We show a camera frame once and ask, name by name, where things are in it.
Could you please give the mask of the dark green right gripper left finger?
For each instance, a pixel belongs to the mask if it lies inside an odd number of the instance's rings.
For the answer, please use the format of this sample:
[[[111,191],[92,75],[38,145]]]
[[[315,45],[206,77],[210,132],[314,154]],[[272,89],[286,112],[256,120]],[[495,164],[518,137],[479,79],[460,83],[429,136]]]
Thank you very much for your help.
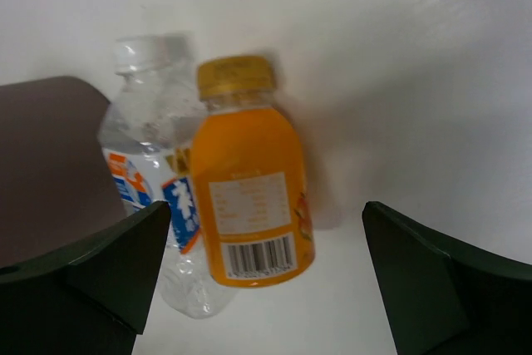
[[[3,354],[130,354],[170,225],[156,201],[111,227],[1,269]]]

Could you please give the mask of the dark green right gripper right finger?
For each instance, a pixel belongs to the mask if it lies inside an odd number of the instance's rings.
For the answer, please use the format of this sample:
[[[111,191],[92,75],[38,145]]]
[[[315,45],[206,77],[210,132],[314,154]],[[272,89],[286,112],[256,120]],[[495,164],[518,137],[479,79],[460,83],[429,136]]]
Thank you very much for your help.
[[[397,212],[362,222],[399,354],[529,354],[531,267]]]

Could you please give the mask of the clear bottle orange-blue label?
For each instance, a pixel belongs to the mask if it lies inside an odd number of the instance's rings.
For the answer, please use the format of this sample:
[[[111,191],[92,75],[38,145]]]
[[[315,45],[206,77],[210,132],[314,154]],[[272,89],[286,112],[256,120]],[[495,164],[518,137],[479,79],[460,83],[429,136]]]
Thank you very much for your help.
[[[123,87],[98,133],[127,214],[156,201],[170,207],[160,267],[161,297],[195,318],[220,313],[235,291],[211,277],[190,174],[190,147],[206,116],[193,86],[193,52],[179,33],[123,37],[114,47]]]

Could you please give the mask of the orange juice bottle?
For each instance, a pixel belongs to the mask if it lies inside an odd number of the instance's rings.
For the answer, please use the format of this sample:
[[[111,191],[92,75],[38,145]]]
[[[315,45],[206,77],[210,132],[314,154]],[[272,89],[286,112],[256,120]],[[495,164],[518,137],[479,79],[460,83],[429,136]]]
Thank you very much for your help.
[[[197,70],[208,114],[190,151],[213,279],[234,288],[286,282],[314,261],[303,147],[277,109],[261,56],[220,57]]]

